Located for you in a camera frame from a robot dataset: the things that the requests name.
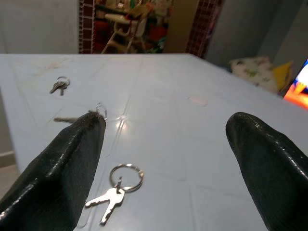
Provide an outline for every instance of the red tiled wall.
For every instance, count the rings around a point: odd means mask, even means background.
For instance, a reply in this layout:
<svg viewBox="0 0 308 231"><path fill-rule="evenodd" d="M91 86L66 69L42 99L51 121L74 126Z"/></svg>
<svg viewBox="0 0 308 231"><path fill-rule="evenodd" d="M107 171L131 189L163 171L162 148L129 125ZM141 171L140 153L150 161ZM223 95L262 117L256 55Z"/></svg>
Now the red tiled wall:
<svg viewBox="0 0 308 231"><path fill-rule="evenodd" d="M93 52L95 0L79 0L79 53Z"/></svg>
<svg viewBox="0 0 308 231"><path fill-rule="evenodd" d="M199 0L186 52L203 58L222 0Z"/></svg>

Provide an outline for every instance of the colorful screen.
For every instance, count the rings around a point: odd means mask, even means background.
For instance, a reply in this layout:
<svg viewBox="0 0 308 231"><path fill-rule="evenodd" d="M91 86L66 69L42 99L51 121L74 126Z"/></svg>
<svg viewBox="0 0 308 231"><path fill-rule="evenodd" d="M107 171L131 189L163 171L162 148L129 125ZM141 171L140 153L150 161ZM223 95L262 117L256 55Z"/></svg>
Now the colorful screen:
<svg viewBox="0 0 308 231"><path fill-rule="evenodd" d="M284 99L308 109L308 59Z"/></svg>

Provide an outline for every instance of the baseboard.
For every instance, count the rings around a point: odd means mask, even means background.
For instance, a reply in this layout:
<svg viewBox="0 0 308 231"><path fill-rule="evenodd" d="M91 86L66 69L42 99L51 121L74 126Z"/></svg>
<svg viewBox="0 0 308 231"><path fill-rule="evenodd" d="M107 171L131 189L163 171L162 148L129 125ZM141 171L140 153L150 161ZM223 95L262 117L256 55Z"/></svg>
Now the baseboard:
<svg viewBox="0 0 308 231"><path fill-rule="evenodd" d="M14 151L0 153L0 167L7 167L15 164Z"/></svg>

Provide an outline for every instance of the white table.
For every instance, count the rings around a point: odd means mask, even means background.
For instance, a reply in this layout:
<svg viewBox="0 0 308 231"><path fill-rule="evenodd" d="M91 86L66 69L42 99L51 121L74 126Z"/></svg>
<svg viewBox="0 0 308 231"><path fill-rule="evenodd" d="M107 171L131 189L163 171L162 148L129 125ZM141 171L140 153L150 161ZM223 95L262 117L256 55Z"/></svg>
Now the white table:
<svg viewBox="0 0 308 231"><path fill-rule="evenodd" d="M308 153L306 111L188 54L0 55L0 70L21 171L67 126L55 116L98 102L108 120L89 199L111 187L113 166L144 170L143 186L105 227L99 205L83 211L76 231L266 230L225 135L235 112L260 117ZM71 78L63 97L49 94L59 76Z"/></svg>

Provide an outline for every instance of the yellow cushion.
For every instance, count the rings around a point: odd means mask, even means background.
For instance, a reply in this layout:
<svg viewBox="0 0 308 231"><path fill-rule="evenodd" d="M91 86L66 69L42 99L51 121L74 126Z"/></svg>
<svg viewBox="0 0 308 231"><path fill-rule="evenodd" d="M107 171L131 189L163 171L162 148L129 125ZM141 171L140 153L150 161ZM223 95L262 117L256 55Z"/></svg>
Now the yellow cushion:
<svg viewBox="0 0 308 231"><path fill-rule="evenodd" d="M286 87L291 81L293 62L288 62L273 69L273 74L279 90Z"/></svg>

